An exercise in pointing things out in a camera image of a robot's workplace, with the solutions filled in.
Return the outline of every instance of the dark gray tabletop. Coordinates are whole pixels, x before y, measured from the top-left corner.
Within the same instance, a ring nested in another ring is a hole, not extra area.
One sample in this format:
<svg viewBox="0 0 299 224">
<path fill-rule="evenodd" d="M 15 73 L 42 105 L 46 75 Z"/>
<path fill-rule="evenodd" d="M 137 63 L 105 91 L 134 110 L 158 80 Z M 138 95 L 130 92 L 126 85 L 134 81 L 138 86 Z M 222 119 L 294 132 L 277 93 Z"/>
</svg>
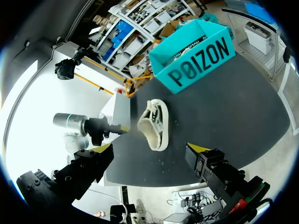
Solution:
<svg viewBox="0 0 299 224">
<path fill-rule="evenodd" d="M 137 121 L 147 100 L 163 100 L 169 111 L 169 144 L 151 151 Z M 111 182 L 166 187 L 197 182 L 185 161 L 187 142 L 217 148 L 236 168 L 256 160 L 284 135 L 290 121 L 275 90 L 242 56 L 216 68 L 178 94 L 156 79 L 131 98 L 131 130 L 113 141 Z"/>
</svg>

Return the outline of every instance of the teal box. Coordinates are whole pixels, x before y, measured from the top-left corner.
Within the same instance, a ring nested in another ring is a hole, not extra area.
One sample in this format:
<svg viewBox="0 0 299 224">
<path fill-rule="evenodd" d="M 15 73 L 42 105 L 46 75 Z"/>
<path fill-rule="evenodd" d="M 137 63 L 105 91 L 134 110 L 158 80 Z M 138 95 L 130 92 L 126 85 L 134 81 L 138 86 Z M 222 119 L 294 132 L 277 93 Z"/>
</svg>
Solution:
<svg viewBox="0 0 299 224">
<path fill-rule="evenodd" d="M 150 53 L 155 77 L 173 93 L 182 91 L 235 56 L 228 28 L 194 20 L 174 32 Z"/>
</svg>

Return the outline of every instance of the white sneaker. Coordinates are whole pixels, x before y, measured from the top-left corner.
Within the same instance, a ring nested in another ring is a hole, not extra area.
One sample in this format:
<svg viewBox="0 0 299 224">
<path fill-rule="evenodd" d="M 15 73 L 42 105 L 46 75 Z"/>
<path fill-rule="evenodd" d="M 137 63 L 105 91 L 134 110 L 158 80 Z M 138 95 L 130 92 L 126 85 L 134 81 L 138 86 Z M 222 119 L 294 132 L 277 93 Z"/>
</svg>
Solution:
<svg viewBox="0 0 299 224">
<path fill-rule="evenodd" d="M 151 150 L 161 152 L 168 146 L 168 109 L 159 99 L 147 103 L 137 127 L 147 138 Z"/>
</svg>

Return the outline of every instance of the white box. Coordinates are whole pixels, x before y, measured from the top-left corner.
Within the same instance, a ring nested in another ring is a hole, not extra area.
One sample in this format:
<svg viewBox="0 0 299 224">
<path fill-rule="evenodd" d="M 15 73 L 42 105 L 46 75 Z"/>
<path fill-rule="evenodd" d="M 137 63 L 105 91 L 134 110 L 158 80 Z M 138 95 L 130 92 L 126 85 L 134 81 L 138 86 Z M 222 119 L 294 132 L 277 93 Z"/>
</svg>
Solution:
<svg viewBox="0 0 299 224">
<path fill-rule="evenodd" d="M 137 38 L 125 49 L 125 52 L 133 55 L 143 46 L 143 43 Z"/>
<path fill-rule="evenodd" d="M 147 31 L 150 33 L 153 33 L 159 28 L 159 24 L 155 21 L 155 19 L 151 19 L 149 22 L 147 22 L 144 27 Z"/>
<path fill-rule="evenodd" d="M 259 51 L 263 52 L 265 55 L 271 51 L 271 42 L 270 42 L 271 36 L 267 38 L 263 38 L 260 35 L 247 29 L 246 27 L 244 27 L 244 31 L 246 32 L 249 43 L 252 46 L 257 48 Z"/>
<path fill-rule="evenodd" d="M 164 224 L 187 224 L 189 215 L 174 213 L 164 219 Z"/>
<path fill-rule="evenodd" d="M 125 66 L 130 60 L 130 56 L 127 54 L 119 54 L 115 57 L 115 60 L 113 62 L 113 66 L 120 69 L 123 66 Z"/>
<path fill-rule="evenodd" d="M 164 10 L 163 12 L 159 13 L 156 17 L 161 23 L 165 23 L 171 19 L 171 16 Z"/>
<path fill-rule="evenodd" d="M 152 5 L 148 5 L 144 8 L 144 11 L 147 13 L 152 13 L 155 11 L 155 8 Z"/>
<path fill-rule="evenodd" d="M 161 5 L 163 5 L 163 2 L 160 2 L 159 0 L 155 0 L 151 3 L 151 5 L 154 7 L 154 8 L 159 8 Z"/>
</svg>

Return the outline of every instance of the white shelving unit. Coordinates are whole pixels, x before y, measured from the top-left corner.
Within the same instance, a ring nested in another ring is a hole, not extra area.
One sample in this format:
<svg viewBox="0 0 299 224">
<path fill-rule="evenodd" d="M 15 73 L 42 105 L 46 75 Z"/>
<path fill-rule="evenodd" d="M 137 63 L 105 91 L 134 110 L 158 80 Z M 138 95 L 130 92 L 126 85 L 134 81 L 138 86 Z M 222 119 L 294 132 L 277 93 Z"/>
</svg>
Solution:
<svg viewBox="0 0 299 224">
<path fill-rule="evenodd" d="M 173 16 L 171 20 L 175 20 L 176 18 L 180 17 L 181 15 L 185 14 L 188 12 L 188 9 L 183 10 L 182 12 L 179 12 L 178 14 L 176 14 L 175 16 Z M 168 23 L 169 21 L 163 23 L 161 26 L 159 26 L 159 28 L 157 30 L 155 30 L 153 33 L 151 33 L 151 35 L 155 35 L 157 32 L 159 32 L 163 27 L 165 27 L 165 25 Z"/>
<path fill-rule="evenodd" d="M 143 3 L 145 3 L 147 0 L 142 0 L 140 1 L 137 5 L 135 5 L 133 8 L 131 8 L 126 15 L 130 15 L 135 9 L 137 9 L 138 7 L 142 6 Z"/>
<path fill-rule="evenodd" d="M 115 50 L 112 52 L 112 54 L 110 55 L 110 57 L 107 59 L 106 62 L 109 62 L 111 60 L 111 58 L 113 57 L 113 55 L 117 52 L 117 50 L 123 45 L 123 43 L 134 33 L 136 29 L 132 29 L 128 35 L 125 36 L 125 38 L 121 41 L 120 45 L 118 45 Z"/>
<path fill-rule="evenodd" d="M 111 33 L 111 31 L 115 28 L 115 26 L 118 24 L 118 22 L 120 21 L 120 18 L 118 18 L 114 24 L 109 28 L 109 30 L 107 31 L 107 33 L 105 34 L 105 36 L 102 37 L 101 41 L 99 42 L 99 44 L 96 46 L 96 50 L 100 49 L 100 46 L 102 45 L 102 43 L 106 40 L 106 38 L 108 37 L 108 35 Z"/>
<path fill-rule="evenodd" d="M 146 42 L 144 42 L 144 43 L 143 43 L 143 46 L 142 46 L 140 49 L 144 48 L 149 42 L 150 42 L 150 40 L 147 40 Z M 138 52 L 136 52 L 135 54 L 131 55 L 129 61 L 131 61 L 131 60 L 137 55 L 137 53 L 138 53 Z"/>
<path fill-rule="evenodd" d="M 161 5 L 159 8 L 156 8 L 152 13 L 150 13 L 146 18 L 144 18 L 139 25 L 143 25 L 147 20 L 149 20 L 150 17 L 152 17 L 154 14 L 156 14 L 157 12 L 159 12 L 160 10 L 162 10 L 165 6 L 167 6 L 168 4 L 174 2 L 175 0 L 169 0 L 168 2 L 164 3 L 163 5 Z"/>
<path fill-rule="evenodd" d="M 158 14 L 159 12 L 161 12 L 167 5 L 173 3 L 174 1 L 181 3 L 180 5 L 184 6 L 185 9 L 182 10 L 181 12 L 178 12 L 175 16 L 173 16 L 169 21 L 171 20 L 175 20 L 176 18 L 182 16 L 183 14 L 192 14 L 195 15 L 195 13 L 192 11 L 192 9 L 189 7 L 189 5 L 184 1 L 184 0 L 169 0 L 168 2 L 163 3 L 160 7 L 156 8 L 152 13 L 150 13 L 146 18 L 144 18 L 140 23 L 135 22 L 134 20 L 132 20 L 129 16 L 135 12 L 138 8 L 142 7 L 144 4 L 145 5 L 149 5 L 152 3 L 151 0 L 141 0 L 140 2 L 138 2 L 138 4 L 136 4 L 132 9 L 127 10 L 126 12 L 124 12 L 124 10 L 109 10 L 109 12 L 115 16 L 118 17 L 118 19 L 115 21 L 115 23 L 110 27 L 110 29 L 107 31 L 107 33 L 105 34 L 105 36 L 101 39 L 101 41 L 99 42 L 99 44 L 96 47 L 93 47 L 93 49 L 95 51 L 99 51 L 101 45 L 104 43 L 104 41 L 107 41 L 107 37 L 116 29 L 116 25 L 120 22 L 120 21 L 124 21 L 127 24 L 129 24 L 130 26 L 133 27 L 133 30 L 121 41 L 120 45 L 112 52 L 112 54 L 109 56 L 109 58 L 103 62 L 103 64 L 108 67 L 111 68 L 112 70 L 116 71 L 117 73 L 119 73 L 120 75 L 122 75 L 123 77 L 129 77 L 129 75 L 127 75 L 126 73 L 124 73 L 124 71 L 127 71 L 127 65 L 128 63 L 138 54 L 140 53 L 140 51 L 147 46 L 148 44 L 150 44 L 151 42 L 154 41 L 155 39 L 155 35 L 161 30 L 163 29 L 163 27 L 169 22 L 165 22 L 163 24 L 161 24 L 159 26 L 159 28 L 157 30 L 155 30 L 153 33 L 148 32 L 146 29 L 143 28 L 143 25 L 146 24 L 147 21 L 149 21 L 150 19 L 152 19 L 156 14 Z M 129 61 L 127 64 L 125 64 L 124 66 L 122 66 L 121 68 L 116 68 L 114 67 L 111 63 L 112 59 L 115 59 L 115 54 L 118 51 L 118 49 L 120 49 L 121 47 L 123 47 L 123 44 L 125 43 L 125 41 L 135 32 L 138 31 L 141 36 L 143 37 L 143 45 L 142 47 L 139 49 L 139 51 L 135 52 L 134 54 L 130 55 L 129 57 Z"/>
</svg>

